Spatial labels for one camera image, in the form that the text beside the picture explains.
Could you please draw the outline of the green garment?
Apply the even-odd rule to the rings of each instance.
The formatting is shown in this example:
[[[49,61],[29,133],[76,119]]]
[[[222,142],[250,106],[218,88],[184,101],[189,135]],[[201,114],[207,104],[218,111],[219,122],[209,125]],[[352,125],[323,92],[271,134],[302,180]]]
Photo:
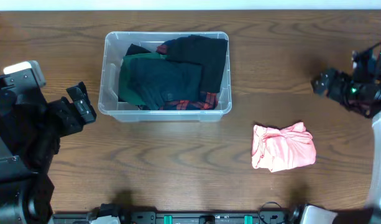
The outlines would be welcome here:
[[[142,98],[133,89],[129,87],[129,82],[131,80],[130,63],[132,59],[135,58],[146,58],[146,59],[162,59],[165,60],[166,56],[161,55],[157,52],[150,53],[140,53],[140,54],[127,54],[123,57],[121,63],[121,69],[119,72],[119,84],[118,84],[118,98],[119,101],[125,101],[132,105],[145,105]]]

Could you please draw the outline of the clear plastic storage bin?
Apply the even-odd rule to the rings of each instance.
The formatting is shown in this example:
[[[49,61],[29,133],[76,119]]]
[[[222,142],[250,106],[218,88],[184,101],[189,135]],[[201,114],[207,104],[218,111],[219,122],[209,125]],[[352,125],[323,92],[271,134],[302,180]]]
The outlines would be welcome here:
[[[112,116],[120,122],[138,121],[200,121],[215,122],[230,112],[231,68],[230,51],[226,53],[218,106],[215,110],[140,110],[137,106],[119,101],[118,81],[122,58],[131,44],[147,50],[155,50],[158,45],[172,39],[200,35],[212,39],[229,40],[225,32],[124,32],[114,31],[106,35],[101,71],[98,109],[102,114]]]

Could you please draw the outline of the black cloth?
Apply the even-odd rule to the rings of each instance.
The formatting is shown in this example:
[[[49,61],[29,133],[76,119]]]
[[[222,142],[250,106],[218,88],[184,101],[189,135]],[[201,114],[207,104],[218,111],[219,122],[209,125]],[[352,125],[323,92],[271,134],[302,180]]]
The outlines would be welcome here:
[[[147,53],[150,53],[150,51],[141,46],[131,44],[129,48],[127,49],[126,56],[137,55],[137,54],[147,54]]]

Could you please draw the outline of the dark navy garment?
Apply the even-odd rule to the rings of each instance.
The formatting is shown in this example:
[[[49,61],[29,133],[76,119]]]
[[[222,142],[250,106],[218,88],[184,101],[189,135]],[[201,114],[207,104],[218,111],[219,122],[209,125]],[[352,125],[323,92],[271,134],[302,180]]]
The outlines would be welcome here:
[[[129,64],[129,88],[151,110],[168,101],[198,98],[202,66],[162,59],[135,58]]]

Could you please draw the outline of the pink garment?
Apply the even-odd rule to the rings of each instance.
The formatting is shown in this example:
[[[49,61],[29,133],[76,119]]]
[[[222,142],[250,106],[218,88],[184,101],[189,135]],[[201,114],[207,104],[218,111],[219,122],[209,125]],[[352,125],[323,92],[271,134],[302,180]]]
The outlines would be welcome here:
[[[312,165],[316,149],[304,123],[277,129],[255,125],[252,140],[252,167],[270,172]]]

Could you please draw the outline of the red plaid flannel shirt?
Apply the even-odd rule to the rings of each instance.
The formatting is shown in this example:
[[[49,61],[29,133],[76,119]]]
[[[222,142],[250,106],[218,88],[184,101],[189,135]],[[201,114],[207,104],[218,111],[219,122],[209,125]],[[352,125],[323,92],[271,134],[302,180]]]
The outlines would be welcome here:
[[[156,52],[165,55],[165,47],[159,45]],[[162,110],[213,110],[218,105],[218,93],[209,93],[200,90],[199,97],[196,100],[174,100],[165,103]]]

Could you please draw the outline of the black garment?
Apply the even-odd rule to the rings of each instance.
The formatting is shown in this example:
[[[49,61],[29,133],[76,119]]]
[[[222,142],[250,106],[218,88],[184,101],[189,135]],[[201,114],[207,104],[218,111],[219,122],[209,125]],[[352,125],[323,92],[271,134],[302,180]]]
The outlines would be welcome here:
[[[163,45],[169,60],[202,66],[201,91],[220,92],[228,47],[226,39],[190,35],[168,40]]]

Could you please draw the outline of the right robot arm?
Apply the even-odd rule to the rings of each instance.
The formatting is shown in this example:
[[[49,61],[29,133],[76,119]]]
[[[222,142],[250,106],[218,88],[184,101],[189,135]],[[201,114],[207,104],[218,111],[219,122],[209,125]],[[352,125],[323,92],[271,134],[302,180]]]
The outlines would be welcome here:
[[[313,91],[337,101],[349,111],[372,120],[374,163],[366,206],[362,210],[327,210],[312,204],[297,207],[289,223],[381,223],[381,68],[353,75],[335,69],[324,71],[312,82]]]

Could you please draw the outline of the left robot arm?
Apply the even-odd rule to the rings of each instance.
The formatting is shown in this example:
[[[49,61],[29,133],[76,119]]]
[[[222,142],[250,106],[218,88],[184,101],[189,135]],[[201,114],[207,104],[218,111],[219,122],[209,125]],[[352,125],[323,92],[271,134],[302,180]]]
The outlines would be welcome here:
[[[31,68],[0,76],[0,223],[48,223],[60,140],[96,120],[83,82],[51,102],[44,85]]]

